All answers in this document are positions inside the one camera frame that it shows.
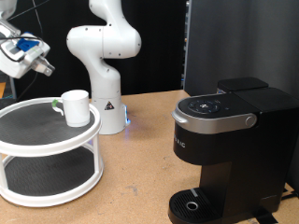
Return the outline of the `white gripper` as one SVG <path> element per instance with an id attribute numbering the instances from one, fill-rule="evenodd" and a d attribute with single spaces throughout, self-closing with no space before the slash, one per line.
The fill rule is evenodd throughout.
<path id="1" fill-rule="evenodd" d="M 35 70 L 49 77 L 55 67 L 46 59 L 50 46 L 39 37 L 25 33 L 21 36 L 2 37 L 0 70 L 13 78 L 21 78 Z"/>

